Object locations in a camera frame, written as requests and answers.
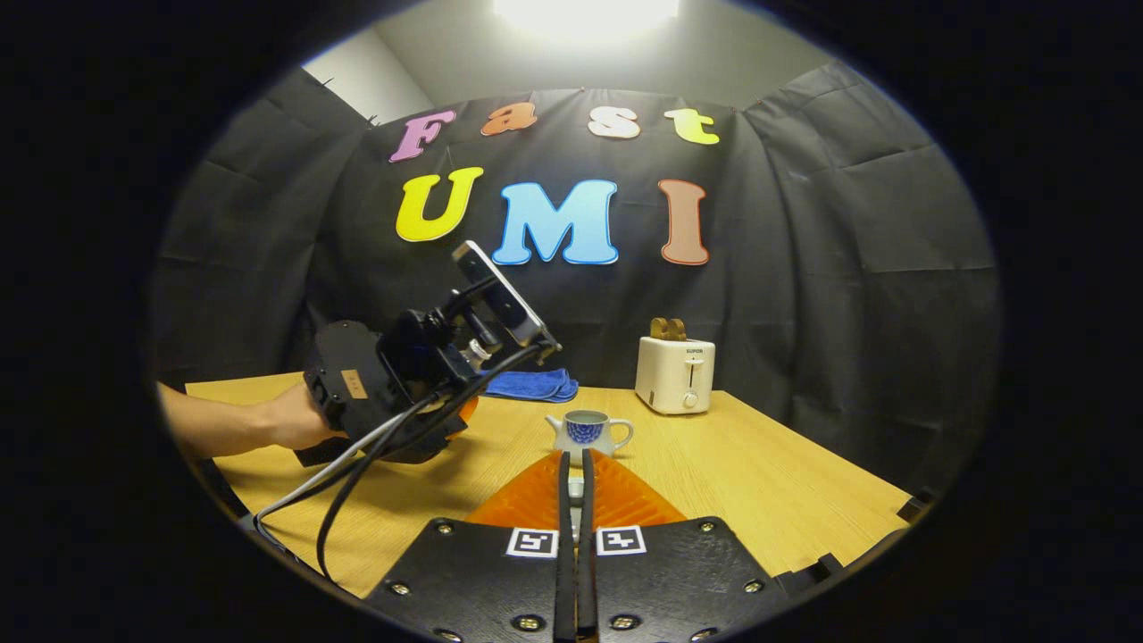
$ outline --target screw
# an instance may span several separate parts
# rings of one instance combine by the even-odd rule
[[[537,616],[515,617],[512,625],[525,632],[536,632],[544,627],[544,619]]]
[[[612,619],[612,629],[634,629],[639,627],[639,618],[620,614]]]

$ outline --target white teapot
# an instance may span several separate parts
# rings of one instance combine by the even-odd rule
[[[616,449],[631,442],[636,435],[636,428],[631,423],[613,420],[599,411],[568,411],[563,415],[563,420],[557,420],[552,416],[544,419],[555,431],[555,444],[552,449],[569,452],[572,464],[577,467],[583,466],[584,449],[594,449],[612,457]],[[612,425],[623,425],[628,428],[628,436],[618,444],[612,440]]]

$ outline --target ceiling light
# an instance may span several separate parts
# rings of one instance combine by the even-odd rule
[[[679,0],[493,0],[493,11],[536,34],[594,40],[678,17]]]

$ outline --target white toaster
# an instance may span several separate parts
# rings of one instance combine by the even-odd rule
[[[702,413],[711,408],[714,345],[698,340],[640,338],[636,395],[660,413]]]

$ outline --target blue letter m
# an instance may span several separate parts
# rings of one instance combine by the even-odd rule
[[[610,180],[582,180],[572,187],[557,210],[538,183],[507,185],[501,191],[507,199],[504,241],[493,252],[493,260],[502,265],[527,263],[531,250],[523,244],[526,230],[531,233],[539,257],[551,260],[570,230],[572,242],[563,249],[565,260],[614,263],[620,250],[612,246],[607,227],[607,206],[614,193],[615,183]]]

